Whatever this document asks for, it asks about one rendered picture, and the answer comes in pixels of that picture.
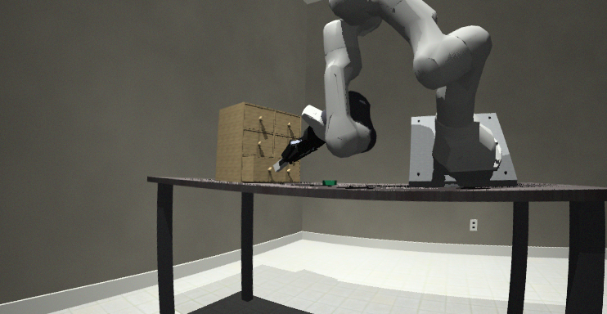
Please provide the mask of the small wooden chest of drawers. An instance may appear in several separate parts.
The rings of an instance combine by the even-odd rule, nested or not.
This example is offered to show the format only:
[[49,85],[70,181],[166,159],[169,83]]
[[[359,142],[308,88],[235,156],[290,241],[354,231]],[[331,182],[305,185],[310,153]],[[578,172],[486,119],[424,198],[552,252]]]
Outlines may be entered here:
[[[250,128],[244,128],[245,105],[250,105],[250,106],[254,106],[254,107],[258,107],[258,108],[266,109],[266,110],[272,110],[274,113],[274,132],[265,132],[265,131],[250,129]],[[299,139],[299,137],[292,137],[292,136],[288,136],[288,135],[275,133],[276,112],[299,117],[300,137],[301,137],[302,117],[299,115],[296,115],[296,114],[291,114],[291,113],[287,113],[287,112],[280,111],[280,110],[274,110],[274,109],[267,108],[264,106],[250,104],[247,102],[241,102],[239,104],[232,105],[227,108],[223,108],[223,109],[219,110],[216,178],[215,178],[216,181],[244,182],[241,180],[242,156],[258,156],[258,157],[281,159],[281,158],[274,157],[275,136]],[[242,151],[243,151],[244,130],[272,135],[272,137],[273,137],[272,157],[259,156],[259,155],[243,155]]]

